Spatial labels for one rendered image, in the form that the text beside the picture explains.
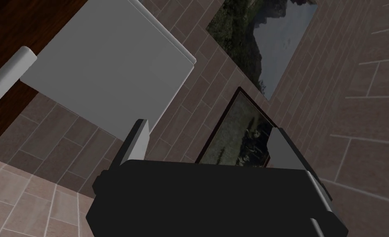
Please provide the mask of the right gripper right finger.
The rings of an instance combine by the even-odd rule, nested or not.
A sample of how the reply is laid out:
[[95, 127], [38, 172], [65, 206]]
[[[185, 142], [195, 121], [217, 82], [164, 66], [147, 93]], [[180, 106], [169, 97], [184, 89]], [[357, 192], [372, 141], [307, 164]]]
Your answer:
[[294, 142], [282, 128], [272, 128], [267, 142], [267, 149], [269, 153], [267, 167], [307, 170], [315, 178], [327, 198], [330, 201], [333, 200], [327, 188], [320, 181], [316, 172], [312, 169], [311, 165], [307, 162]]

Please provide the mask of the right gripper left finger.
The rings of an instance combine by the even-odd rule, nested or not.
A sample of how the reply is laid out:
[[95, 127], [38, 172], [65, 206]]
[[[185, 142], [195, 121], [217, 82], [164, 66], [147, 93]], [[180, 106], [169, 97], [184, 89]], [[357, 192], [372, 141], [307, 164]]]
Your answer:
[[127, 160], [144, 160], [149, 142], [147, 119], [138, 119], [111, 162], [110, 169], [116, 169]]

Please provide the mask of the dark framed landscape picture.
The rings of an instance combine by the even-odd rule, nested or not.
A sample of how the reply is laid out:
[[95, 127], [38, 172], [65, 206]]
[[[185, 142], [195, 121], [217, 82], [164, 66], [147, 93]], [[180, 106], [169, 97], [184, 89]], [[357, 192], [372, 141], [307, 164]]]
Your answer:
[[266, 167], [267, 142], [277, 125], [238, 87], [216, 123], [196, 163]]

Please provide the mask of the white door leaf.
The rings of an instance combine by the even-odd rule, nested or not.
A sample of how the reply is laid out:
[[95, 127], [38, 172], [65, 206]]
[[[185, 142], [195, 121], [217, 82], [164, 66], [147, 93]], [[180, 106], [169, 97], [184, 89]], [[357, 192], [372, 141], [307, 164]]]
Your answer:
[[124, 140], [153, 131], [196, 58], [139, 2], [88, 0], [20, 80]]

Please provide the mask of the unframed mountain landscape picture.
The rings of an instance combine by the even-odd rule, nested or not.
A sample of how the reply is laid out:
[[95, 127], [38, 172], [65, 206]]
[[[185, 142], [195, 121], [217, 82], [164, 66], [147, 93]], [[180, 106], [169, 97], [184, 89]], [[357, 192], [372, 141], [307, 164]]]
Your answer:
[[269, 100], [317, 8], [316, 0], [224, 0], [206, 30]]

